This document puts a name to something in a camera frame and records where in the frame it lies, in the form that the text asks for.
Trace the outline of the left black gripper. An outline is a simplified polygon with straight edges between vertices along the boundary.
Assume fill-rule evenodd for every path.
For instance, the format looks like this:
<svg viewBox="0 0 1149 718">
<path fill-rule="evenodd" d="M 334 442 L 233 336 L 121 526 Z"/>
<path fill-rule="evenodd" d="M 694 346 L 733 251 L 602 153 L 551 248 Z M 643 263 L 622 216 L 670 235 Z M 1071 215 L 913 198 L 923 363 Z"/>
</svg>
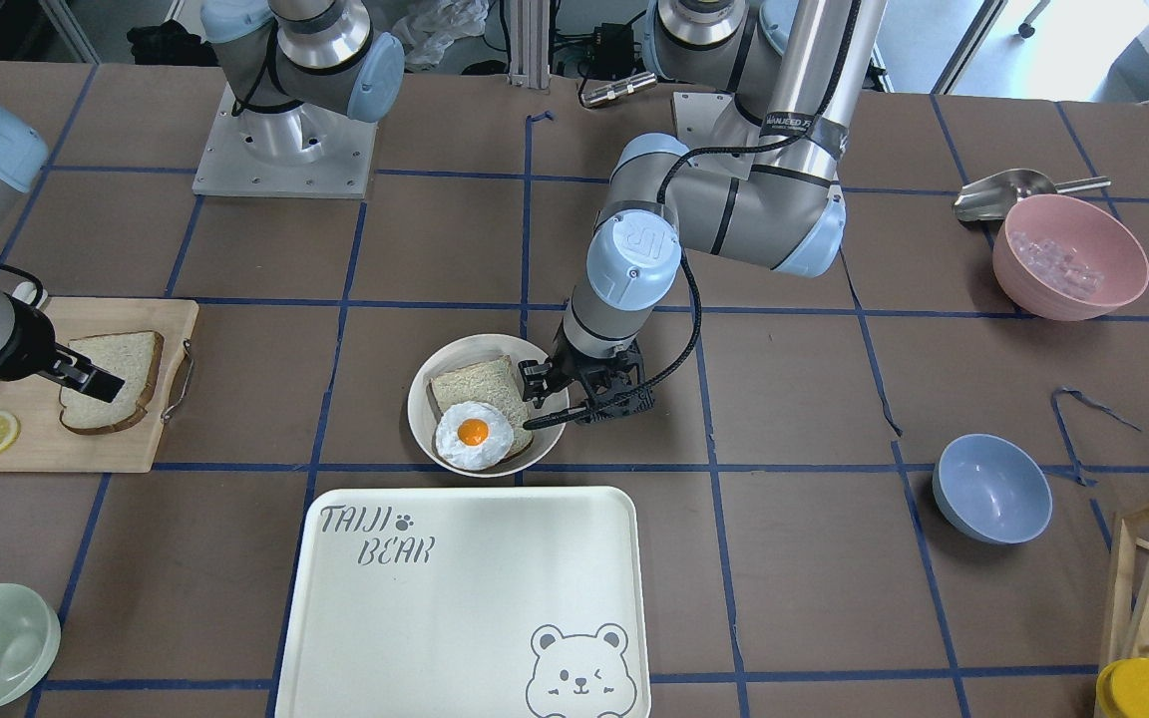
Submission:
<svg viewBox="0 0 1149 718">
<path fill-rule="evenodd" d="M 561 339 L 547 362 L 519 363 L 523 399 L 534 406 L 534 415 L 523 424 L 526 431 L 592 424 L 643 414 L 655 406 L 653 389 L 643 386 L 643 356 L 633 340 L 609 358 L 587 356 Z M 540 415 L 546 400 L 570 385 L 583 389 L 583 403 L 554 414 Z"/>
</svg>

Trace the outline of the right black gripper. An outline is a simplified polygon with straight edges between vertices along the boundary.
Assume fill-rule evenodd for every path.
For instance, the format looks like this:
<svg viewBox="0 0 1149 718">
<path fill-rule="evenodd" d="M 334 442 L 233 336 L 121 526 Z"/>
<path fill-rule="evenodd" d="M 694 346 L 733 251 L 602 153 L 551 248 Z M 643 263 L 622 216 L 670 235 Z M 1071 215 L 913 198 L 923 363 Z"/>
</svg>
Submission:
<svg viewBox="0 0 1149 718">
<path fill-rule="evenodd" d="M 10 299 L 9 303 L 13 324 L 0 356 L 0 381 L 20 381 L 38 376 L 80 396 L 114 403 L 125 387 L 123 378 L 86 364 L 64 364 L 59 373 L 57 362 L 68 363 L 68 360 L 56 350 L 54 324 L 36 306 L 17 299 Z"/>
</svg>

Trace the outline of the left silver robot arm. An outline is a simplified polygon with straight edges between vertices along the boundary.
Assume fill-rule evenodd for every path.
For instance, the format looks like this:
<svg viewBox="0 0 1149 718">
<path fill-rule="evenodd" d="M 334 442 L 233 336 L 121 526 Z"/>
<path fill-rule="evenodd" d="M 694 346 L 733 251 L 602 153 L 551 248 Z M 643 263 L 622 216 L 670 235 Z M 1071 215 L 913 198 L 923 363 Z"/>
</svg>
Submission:
<svg viewBox="0 0 1149 718">
<path fill-rule="evenodd" d="M 884 1 L 653 1 L 643 63 L 728 92 L 705 146 L 633 138 L 614 167 L 584 273 L 552 355 L 520 362 L 535 409 L 570 385 L 579 406 L 526 429 L 651 409 L 651 388 L 697 343 L 689 250 L 815 277 L 845 233 L 836 172 L 882 23 Z"/>
</svg>

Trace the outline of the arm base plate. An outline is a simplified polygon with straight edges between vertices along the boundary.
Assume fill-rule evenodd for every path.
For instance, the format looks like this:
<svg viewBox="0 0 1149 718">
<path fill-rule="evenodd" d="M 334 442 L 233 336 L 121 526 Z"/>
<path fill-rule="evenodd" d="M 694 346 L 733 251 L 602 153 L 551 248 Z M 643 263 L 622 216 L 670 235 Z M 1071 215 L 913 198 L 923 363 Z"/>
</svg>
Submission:
<svg viewBox="0 0 1149 718">
<path fill-rule="evenodd" d="M 223 198 L 363 199 L 373 177 L 377 123 L 302 105 L 282 114 L 242 111 L 224 88 L 191 184 Z"/>
</svg>

